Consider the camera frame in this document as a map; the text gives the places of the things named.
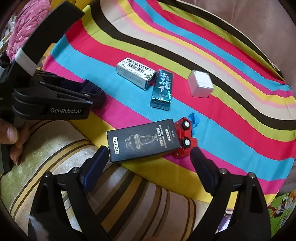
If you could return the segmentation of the person left hand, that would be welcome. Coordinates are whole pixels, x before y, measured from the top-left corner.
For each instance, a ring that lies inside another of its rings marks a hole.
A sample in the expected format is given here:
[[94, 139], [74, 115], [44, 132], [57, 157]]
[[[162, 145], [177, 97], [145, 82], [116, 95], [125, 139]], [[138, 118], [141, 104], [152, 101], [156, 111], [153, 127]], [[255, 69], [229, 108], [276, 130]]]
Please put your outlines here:
[[25, 122], [20, 128], [1, 119], [1, 144], [9, 145], [10, 158], [18, 165], [19, 158], [23, 152], [23, 146], [30, 136], [29, 123]]

